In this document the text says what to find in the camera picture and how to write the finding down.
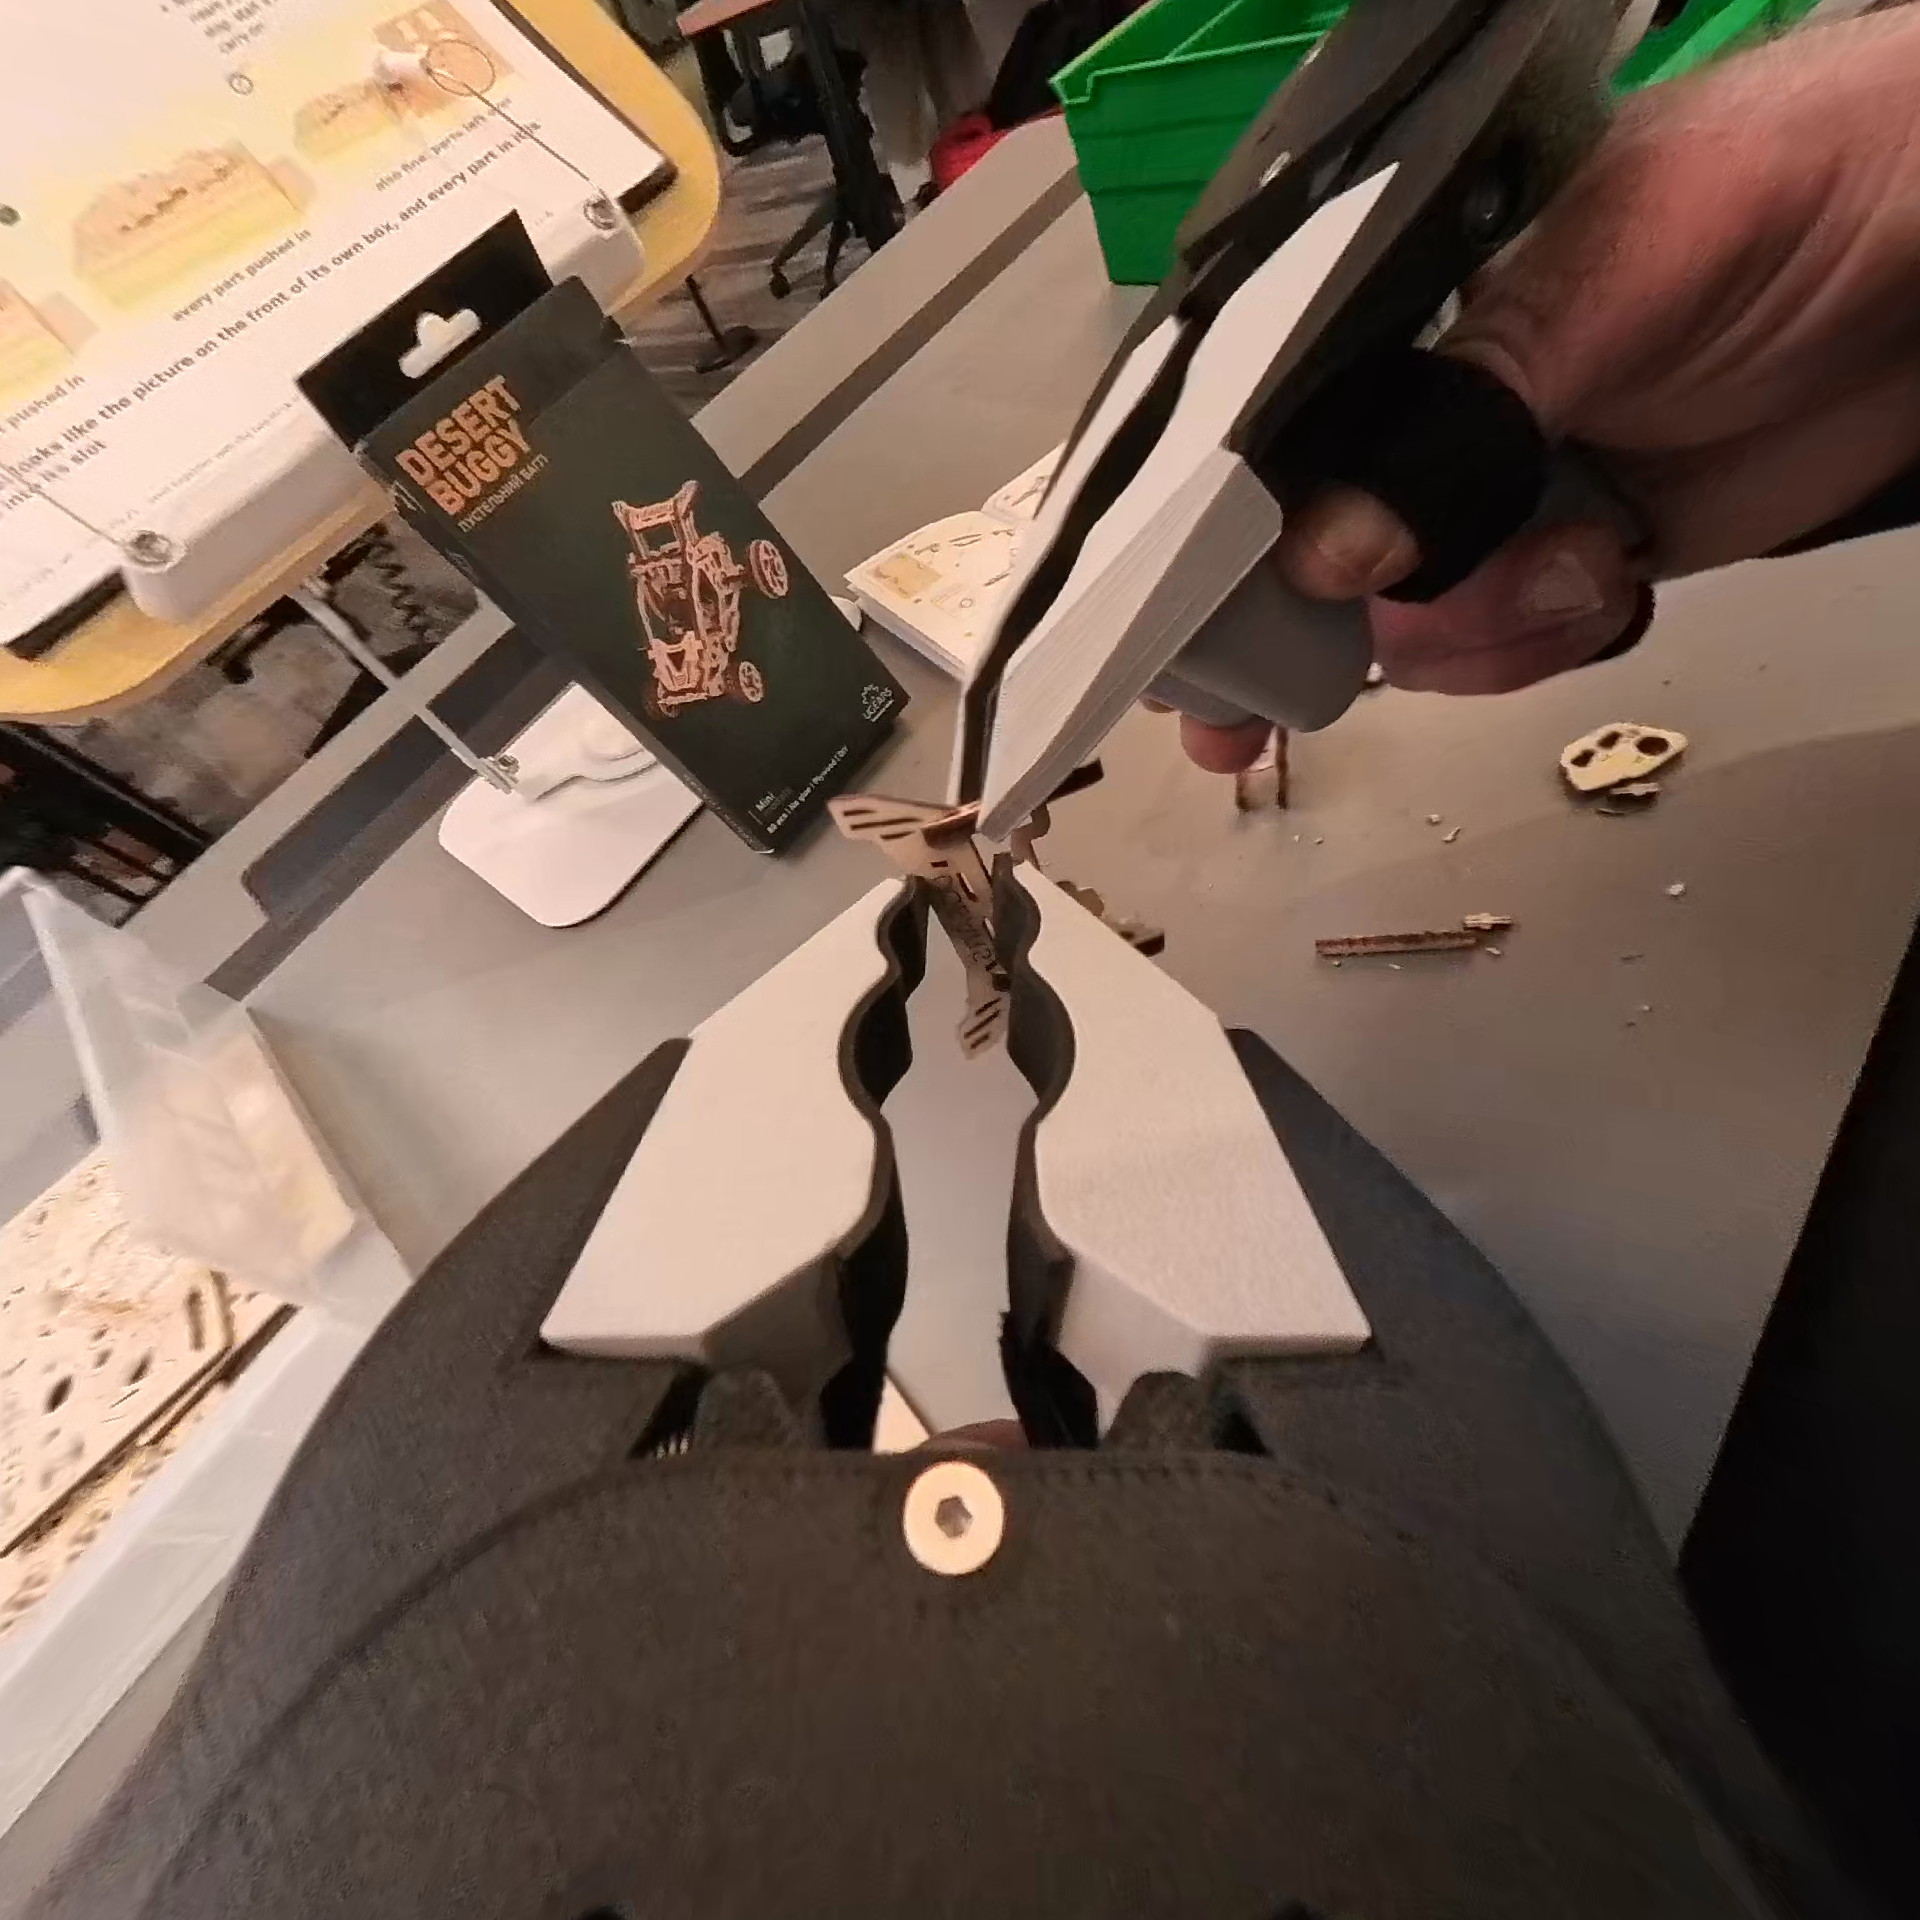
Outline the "white document stand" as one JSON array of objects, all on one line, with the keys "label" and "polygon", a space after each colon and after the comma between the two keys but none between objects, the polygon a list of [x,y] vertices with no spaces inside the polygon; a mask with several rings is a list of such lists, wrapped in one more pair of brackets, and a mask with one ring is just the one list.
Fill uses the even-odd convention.
[{"label": "white document stand", "polygon": [[700,817],[702,797],[585,689],[564,689],[503,750],[479,753],[404,691],[322,577],[305,577],[293,604],[466,771],[439,848],[527,921],[597,918]]}]

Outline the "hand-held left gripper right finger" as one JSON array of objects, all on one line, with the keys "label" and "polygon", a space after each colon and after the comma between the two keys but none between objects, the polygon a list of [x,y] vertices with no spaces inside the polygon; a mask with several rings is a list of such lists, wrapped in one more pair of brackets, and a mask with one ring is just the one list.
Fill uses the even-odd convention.
[{"label": "hand-held left gripper right finger", "polygon": [[1002,875],[1006,1050],[1033,1092],[1002,1378],[1100,1438],[1148,1377],[1362,1350],[1372,1326],[1228,1027],[1040,870]]}]

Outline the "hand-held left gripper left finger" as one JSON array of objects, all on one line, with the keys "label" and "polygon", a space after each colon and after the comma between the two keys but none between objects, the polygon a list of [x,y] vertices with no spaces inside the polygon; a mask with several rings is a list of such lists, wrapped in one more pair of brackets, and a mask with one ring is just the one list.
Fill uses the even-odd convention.
[{"label": "hand-held left gripper left finger", "polygon": [[920,980],[922,900],[884,881],[702,1019],[542,1344],[760,1372],[832,1450],[871,1451],[908,1274],[881,1109]]}]

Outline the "black model kit box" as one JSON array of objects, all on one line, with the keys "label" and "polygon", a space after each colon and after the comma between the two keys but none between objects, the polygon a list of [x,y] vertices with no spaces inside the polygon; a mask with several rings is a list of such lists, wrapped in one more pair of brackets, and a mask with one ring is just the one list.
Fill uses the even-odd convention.
[{"label": "black model kit box", "polygon": [[296,380],[390,507],[777,856],[852,792],[901,680],[517,212]]}]

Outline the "clear plastic bag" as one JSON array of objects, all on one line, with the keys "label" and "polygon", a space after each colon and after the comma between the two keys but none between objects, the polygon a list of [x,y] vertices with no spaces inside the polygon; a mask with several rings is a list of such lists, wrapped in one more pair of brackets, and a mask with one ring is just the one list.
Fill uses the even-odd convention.
[{"label": "clear plastic bag", "polygon": [[4,1166],[84,1121],[149,1243],[350,1326],[401,1289],[248,1008],[26,870],[4,878],[4,1078]]}]

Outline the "small wooden plate with holes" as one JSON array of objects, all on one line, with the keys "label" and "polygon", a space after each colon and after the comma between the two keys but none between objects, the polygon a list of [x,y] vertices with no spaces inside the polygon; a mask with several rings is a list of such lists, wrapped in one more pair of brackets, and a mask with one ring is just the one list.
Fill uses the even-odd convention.
[{"label": "small wooden plate with holes", "polygon": [[1679,762],[1688,736],[1670,728],[1608,723],[1573,738],[1558,754],[1558,773],[1580,797],[1641,789]]}]

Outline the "instruction sheet board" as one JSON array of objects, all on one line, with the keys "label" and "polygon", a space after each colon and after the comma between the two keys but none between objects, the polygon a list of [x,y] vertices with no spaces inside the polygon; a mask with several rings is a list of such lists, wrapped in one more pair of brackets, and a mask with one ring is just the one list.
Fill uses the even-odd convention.
[{"label": "instruction sheet board", "polygon": [[192,618],[354,490],[296,380],[503,216],[631,278],[676,165],[506,4],[4,4],[1,636]]}]

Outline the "open instruction booklet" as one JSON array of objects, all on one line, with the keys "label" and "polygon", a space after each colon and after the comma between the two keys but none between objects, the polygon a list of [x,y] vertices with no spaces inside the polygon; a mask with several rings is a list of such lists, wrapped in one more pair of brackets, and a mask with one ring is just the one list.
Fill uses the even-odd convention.
[{"label": "open instruction booklet", "polygon": [[929,521],[856,563],[845,574],[848,602],[948,680],[969,681],[1062,454],[1057,443],[978,510]]}]

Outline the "wooden strip part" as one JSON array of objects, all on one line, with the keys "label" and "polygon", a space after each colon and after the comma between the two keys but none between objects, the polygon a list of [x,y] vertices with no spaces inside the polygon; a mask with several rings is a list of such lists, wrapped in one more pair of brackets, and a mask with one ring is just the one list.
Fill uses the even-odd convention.
[{"label": "wooden strip part", "polygon": [[1313,939],[1311,956],[1330,966],[1344,966],[1348,962],[1398,965],[1405,957],[1496,952],[1516,923],[1505,914],[1473,913],[1439,928],[1402,928]]}]

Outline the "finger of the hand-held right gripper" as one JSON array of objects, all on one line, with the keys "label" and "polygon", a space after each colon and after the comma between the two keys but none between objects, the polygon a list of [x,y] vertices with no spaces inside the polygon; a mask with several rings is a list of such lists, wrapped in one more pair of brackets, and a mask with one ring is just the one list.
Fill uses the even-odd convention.
[{"label": "finger of the hand-held right gripper", "polygon": [[1333,286],[1397,170],[1311,212],[1253,267],[1213,320],[1180,320],[1184,378],[1109,449],[1022,592],[1018,648],[992,704],[975,827],[1010,834],[1087,762],[1142,698],[1209,728],[1330,728],[1366,681],[1357,604],[1300,597],[1269,565],[1281,507],[1234,445],[1256,381],[1304,345],[1309,302]]},{"label": "finger of the hand-held right gripper", "polygon": [[1090,395],[1086,412],[1060,449],[1040,507],[1014,546],[1012,570],[982,652],[957,694],[952,710],[952,800],[957,804],[975,803],[984,784],[992,704],[1000,674],[1022,642],[1016,613],[1022,592],[1044,570],[1049,549],[1068,526],[1076,501],[1097,477],[1109,449],[1121,440],[1137,409],[1157,394],[1180,390],[1184,378],[1181,333],[1184,325],[1180,320],[1161,320],[1137,344],[1116,355],[1097,394]]}]

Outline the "wooden wishbone part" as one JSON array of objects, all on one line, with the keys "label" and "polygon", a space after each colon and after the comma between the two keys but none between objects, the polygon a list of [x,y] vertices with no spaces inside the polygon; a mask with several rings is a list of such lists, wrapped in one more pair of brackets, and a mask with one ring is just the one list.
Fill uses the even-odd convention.
[{"label": "wooden wishbone part", "polygon": [[[1038,1014],[1014,1010],[1010,971],[996,946],[989,865],[975,843],[975,804],[860,793],[832,800],[828,810],[845,840],[873,846],[904,875],[903,906],[929,913],[956,948],[967,976],[967,1010],[956,1028],[962,1054],[974,1059],[1000,1044],[1042,1100],[1062,1092],[1072,1032],[1054,1033],[1060,1048],[1049,1059]],[[904,933],[893,971],[849,1003],[837,1043],[848,1086],[864,1089],[873,1102],[884,1100],[908,1068],[904,1003],[920,984],[922,923],[913,921]]]}]

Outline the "perforated plywood sheet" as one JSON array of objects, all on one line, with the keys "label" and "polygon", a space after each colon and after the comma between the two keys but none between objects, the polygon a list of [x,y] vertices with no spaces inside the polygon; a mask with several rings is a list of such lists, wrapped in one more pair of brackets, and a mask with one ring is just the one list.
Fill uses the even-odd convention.
[{"label": "perforated plywood sheet", "polygon": [[1,1230],[1,1636],[296,1313],[135,1235],[101,1148]]}]

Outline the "green plastic bin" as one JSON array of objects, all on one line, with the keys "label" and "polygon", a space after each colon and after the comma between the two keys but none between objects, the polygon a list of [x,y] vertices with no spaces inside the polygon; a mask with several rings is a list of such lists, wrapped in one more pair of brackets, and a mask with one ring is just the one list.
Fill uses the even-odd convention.
[{"label": "green plastic bin", "polygon": [[[1174,234],[1270,92],[1344,19],[1341,2],[1141,4],[1049,84],[1112,284],[1161,281]],[[1629,4],[1615,93],[1685,78],[1745,46],[1874,4]]]}]

